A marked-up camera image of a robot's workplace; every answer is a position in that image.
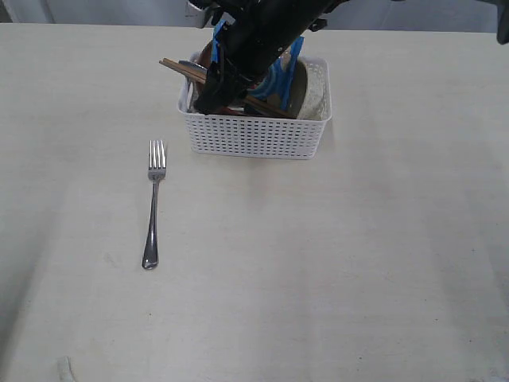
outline fork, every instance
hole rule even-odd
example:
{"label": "fork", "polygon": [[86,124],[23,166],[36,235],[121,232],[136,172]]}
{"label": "fork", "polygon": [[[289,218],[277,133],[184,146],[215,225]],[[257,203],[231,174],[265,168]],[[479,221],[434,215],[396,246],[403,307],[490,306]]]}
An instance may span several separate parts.
{"label": "fork", "polygon": [[159,182],[166,175],[166,152],[162,141],[150,141],[149,179],[152,181],[152,204],[150,205],[149,233],[146,237],[142,267],[153,269],[159,263],[157,254],[157,193]]}

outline table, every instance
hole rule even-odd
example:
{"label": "table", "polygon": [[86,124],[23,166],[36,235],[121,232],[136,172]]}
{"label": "table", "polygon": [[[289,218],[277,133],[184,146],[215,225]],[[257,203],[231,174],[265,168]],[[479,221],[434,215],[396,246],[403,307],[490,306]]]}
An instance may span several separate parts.
{"label": "table", "polygon": [[[509,372],[509,49],[307,33],[333,120],[309,161],[194,154],[210,30],[0,25],[0,379],[488,380]],[[141,268],[148,142],[169,144]]]}

